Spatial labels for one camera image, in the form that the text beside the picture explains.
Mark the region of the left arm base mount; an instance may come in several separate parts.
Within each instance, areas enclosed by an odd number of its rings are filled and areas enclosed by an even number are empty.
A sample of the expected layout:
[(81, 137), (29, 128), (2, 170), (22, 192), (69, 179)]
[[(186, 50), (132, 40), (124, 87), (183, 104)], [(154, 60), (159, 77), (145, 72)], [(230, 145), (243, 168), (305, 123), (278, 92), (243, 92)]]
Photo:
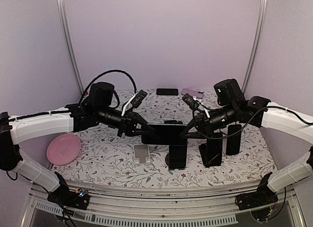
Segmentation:
[(88, 190), (79, 188), (75, 191), (70, 191), (65, 179), (59, 173), (55, 172), (55, 174), (59, 179), (60, 186), (55, 191), (49, 192), (47, 200), (62, 206), (87, 210), (90, 200)]

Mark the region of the silver phone stand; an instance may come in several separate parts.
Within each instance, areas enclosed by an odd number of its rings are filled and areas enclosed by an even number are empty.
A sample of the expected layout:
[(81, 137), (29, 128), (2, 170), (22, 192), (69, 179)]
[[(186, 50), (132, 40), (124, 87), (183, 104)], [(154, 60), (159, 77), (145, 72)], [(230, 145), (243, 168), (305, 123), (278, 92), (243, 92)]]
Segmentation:
[(150, 164), (150, 150), (146, 144), (135, 144), (134, 151), (134, 163), (135, 165)]

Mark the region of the blue phone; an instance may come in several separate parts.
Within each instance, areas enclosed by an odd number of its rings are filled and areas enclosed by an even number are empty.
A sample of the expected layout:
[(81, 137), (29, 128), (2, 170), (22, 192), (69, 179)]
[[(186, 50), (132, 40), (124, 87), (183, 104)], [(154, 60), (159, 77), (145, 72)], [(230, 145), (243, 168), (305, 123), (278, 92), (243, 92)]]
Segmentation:
[(177, 120), (165, 120), (164, 124), (180, 125), (180, 124), (182, 124), (182, 122), (181, 121), (177, 121)]

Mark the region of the black folding phone stand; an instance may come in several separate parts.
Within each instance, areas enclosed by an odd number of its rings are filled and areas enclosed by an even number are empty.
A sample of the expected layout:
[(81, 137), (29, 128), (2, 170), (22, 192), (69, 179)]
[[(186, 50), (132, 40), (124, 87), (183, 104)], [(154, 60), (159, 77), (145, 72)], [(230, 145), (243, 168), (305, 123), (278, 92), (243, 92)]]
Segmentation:
[(206, 152), (206, 143), (203, 143), (199, 146), (199, 152), (201, 155), (201, 159), (202, 159), (202, 163), (205, 166), (206, 165), (206, 156), (205, 156), (205, 152)]

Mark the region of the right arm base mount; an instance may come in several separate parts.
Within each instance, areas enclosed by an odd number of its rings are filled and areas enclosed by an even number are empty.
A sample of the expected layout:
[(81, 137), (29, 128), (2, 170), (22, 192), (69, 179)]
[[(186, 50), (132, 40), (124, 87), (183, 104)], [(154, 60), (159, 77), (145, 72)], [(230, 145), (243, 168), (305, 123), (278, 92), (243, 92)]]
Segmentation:
[(269, 172), (261, 179), (256, 191), (242, 193), (235, 197), (235, 204), (238, 206), (239, 210), (251, 209), (278, 202), (276, 191), (272, 191), (268, 187), (269, 177), (272, 174), (272, 172)]

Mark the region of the black stand wooden base front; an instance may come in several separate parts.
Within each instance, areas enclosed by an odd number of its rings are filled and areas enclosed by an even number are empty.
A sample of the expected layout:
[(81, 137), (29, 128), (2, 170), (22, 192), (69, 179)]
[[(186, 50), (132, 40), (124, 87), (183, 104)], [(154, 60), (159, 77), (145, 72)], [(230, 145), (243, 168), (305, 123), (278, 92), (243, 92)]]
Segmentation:
[(173, 157), (169, 153), (165, 157), (168, 170), (184, 170), (186, 168), (186, 157)]

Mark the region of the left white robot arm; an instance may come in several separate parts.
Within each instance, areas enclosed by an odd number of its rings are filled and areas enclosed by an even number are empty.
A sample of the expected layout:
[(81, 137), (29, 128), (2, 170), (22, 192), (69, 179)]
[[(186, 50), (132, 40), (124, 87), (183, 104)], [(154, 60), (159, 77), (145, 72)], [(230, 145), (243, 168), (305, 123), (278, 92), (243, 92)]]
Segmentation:
[(154, 132), (148, 122), (133, 110), (138, 108), (147, 93), (135, 93), (119, 111), (111, 107), (116, 95), (114, 86), (99, 82), (91, 85), (88, 95), (83, 95), (76, 104), (56, 110), (22, 116), (0, 114), (0, 168), (13, 171), (32, 183), (36, 183), (61, 204), (69, 204), (73, 195), (61, 175), (51, 172), (32, 158), (19, 145), (35, 138), (61, 133), (75, 133), (99, 124), (117, 129), (117, 136), (141, 136)]

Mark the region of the black phone front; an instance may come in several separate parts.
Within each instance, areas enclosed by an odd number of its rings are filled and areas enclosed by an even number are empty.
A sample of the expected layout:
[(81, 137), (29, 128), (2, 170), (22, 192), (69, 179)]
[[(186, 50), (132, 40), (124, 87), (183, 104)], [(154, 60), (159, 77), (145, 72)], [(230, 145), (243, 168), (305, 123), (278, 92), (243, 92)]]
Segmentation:
[(223, 140), (208, 139), (206, 143), (206, 167), (220, 166), (223, 155)]

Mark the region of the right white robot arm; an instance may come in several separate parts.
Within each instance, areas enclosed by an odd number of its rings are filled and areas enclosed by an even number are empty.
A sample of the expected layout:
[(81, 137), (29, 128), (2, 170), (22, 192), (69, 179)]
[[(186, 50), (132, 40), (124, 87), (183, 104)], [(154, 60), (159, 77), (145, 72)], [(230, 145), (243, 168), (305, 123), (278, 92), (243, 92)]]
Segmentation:
[(192, 119), (180, 134), (181, 138), (205, 138), (217, 140), (214, 132), (231, 123), (244, 127), (252, 125), (268, 129), (270, 150), (279, 168), (265, 175), (253, 194), (256, 205), (264, 205), (272, 194), (313, 174), (313, 117), (267, 98), (254, 96), (247, 100), (236, 79), (226, 79), (214, 85), (218, 109), (204, 107), (198, 114), (201, 102), (186, 93), (182, 99), (192, 110)]

